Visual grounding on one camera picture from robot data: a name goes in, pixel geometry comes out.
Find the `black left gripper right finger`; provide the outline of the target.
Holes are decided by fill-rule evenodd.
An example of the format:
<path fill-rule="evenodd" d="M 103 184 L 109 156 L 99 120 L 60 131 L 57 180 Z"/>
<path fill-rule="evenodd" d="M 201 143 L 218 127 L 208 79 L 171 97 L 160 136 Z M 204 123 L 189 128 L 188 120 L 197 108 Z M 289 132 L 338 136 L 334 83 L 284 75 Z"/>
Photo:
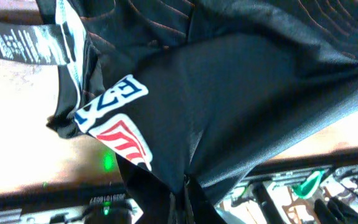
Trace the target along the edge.
<path fill-rule="evenodd" d="M 193 177 L 184 181 L 186 222 L 190 224 L 226 224 L 207 199 L 202 187 Z"/>

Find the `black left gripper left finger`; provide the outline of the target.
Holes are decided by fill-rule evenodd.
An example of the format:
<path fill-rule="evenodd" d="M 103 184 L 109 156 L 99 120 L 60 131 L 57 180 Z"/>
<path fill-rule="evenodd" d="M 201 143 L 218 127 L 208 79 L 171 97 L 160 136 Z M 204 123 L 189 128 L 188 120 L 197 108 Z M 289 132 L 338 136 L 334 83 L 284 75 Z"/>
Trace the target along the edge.
<path fill-rule="evenodd" d="M 167 204 L 167 224 L 186 224 L 187 212 L 184 192 L 170 193 Z"/>

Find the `black orange-patterned jersey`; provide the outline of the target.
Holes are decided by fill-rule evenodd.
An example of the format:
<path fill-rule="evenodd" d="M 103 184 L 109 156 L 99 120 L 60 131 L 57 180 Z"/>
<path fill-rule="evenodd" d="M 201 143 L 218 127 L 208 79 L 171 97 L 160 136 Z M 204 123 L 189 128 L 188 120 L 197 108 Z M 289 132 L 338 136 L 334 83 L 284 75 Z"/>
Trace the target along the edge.
<path fill-rule="evenodd" d="M 177 194 L 213 202 L 254 167 L 358 111 L 358 1 L 38 1 L 0 59 L 55 65 L 47 126 L 89 136 Z"/>

